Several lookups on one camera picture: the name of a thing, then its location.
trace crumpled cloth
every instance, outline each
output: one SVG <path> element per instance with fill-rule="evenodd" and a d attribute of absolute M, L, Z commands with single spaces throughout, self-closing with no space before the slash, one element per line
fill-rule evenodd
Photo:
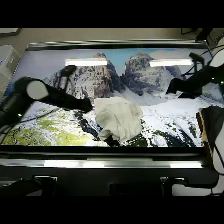
<path fill-rule="evenodd" d="M 94 100 L 96 123 L 103 129 L 101 140 L 112 135 L 114 140 L 127 141 L 138 135 L 141 130 L 142 110 L 138 105 L 121 98 L 97 98 Z"/>

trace mountain image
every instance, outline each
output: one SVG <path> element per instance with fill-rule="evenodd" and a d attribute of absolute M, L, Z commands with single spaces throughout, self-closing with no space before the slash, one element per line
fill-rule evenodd
<path fill-rule="evenodd" d="M 194 100 L 177 99 L 178 95 L 169 96 L 165 92 L 174 77 L 182 79 L 178 66 L 151 67 L 150 61 L 154 58 L 148 53 L 136 52 L 122 62 L 124 70 L 121 71 L 104 52 L 96 52 L 92 57 L 105 58 L 108 63 L 77 67 L 69 77 L 66 92 L 76 98 L 88 97 L 92 103 L 95 98 L 119 96 L 140 105 L 142 132 L 122 143 L 124 146 L 202 146 L 196 113 L 199 108 L 210 105 L 223 107 L 216 85 L 212 84 L 205 96 Z M 59 83 L 59 77 L 60 71 L 42 80 L 55 88 L 63 88 L 65 79 Z M 35 103 L 24 119 L 52 109 L 55 107 Z M 98 138 L 101 127 L 96 124 L 95 116 L 95 110 L 82 114 L 59 109 L 41 119 L 16 125 L 3 144 L 105 146 Z"/>

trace landscape print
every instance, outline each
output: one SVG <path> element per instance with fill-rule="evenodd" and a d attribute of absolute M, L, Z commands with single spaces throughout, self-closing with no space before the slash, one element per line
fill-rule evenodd
<path fill-rule="evenodd" d="M 143 112 L 142 132 L 121 145 L 143 147 L 202 146 L 196 120 L 199 108 L 210 105 L 223 107 L 219 86 L 209 84 L 203 95 L 194 100 L 178 99 L 181 93 L 166 95 L 170 81 L 191 66 L 150 67 L 153 59 L 189 58 L 191 52 L 202 54 L 204 49 L 83 49 L 28 51 L 22 58 L 14 78 L 5 93 L 7 96 L 16 80 L 23 76 L 39 78 L 57 87 L 59 71 L 65 59 L 105 58 L 105 66 L 83 66 L 70 77 L 67 93 L 76 98 L 123 97 L 138 104 Z M 205 62 L 211 60 L 204 54 Z M 95 110 L 87 114 L 35 102 L 23 120 L 4 139 L 5 145 L 31 146 L 107 146 L 100 141 L 101 127 L 96 124 Z"/>

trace white fabric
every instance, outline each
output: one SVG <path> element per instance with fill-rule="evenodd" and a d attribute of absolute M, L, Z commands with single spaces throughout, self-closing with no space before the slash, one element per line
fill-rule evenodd
<path fill-rule="evenodd" d="M 141 132 L 142 111 L 138 105 L 121 97 L 98 98 L 94 104 L 96 123 L 103 128 L 99 133 L 101 140 L 112 135 L 114 140 L 123 142 Z"/>

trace mountain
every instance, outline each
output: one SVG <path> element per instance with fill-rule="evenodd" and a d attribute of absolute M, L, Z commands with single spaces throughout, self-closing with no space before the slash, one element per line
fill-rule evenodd
<path fill-rule="evenodd" d="M 105 58 L 104 53 L 97 53 L 94 58 Z M 111 97 L 114 90 L 123 92 L 124 84 L 121 82 L 114 65 L 107 59 L 105 66 L 80 66 L 75 73 L 70 76 L 67 93 L 77 97 L 89 97 L 90 99 Z M 45 79 L 45 83 L 57 87 L 60 71 L 53 74 L 50 79 Z M 65 85 L 65 78 L 61 79 L 60 87 Z"/>
<path fill-rule="evenodd" d="M 122 74 L 122 82 L 134 93 L 142 96 L 166 91 L 170 81 L 181 77 L 178 66 L 151 67 L 153 60 L 149 54 L 137 53 L 125 63 L 125 74 Z"/>

